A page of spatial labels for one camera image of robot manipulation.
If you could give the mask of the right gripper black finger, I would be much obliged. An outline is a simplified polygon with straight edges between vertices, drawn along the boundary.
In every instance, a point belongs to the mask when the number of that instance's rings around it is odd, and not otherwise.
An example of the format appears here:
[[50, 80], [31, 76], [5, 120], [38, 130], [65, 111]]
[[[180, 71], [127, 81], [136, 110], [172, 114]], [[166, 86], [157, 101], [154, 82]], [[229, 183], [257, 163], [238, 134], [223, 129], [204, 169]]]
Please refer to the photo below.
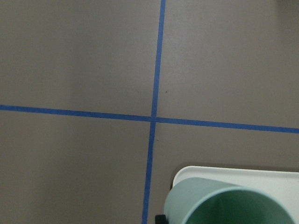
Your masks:
[[167, 224], [166, 215], [155, 215], [155, 224]]

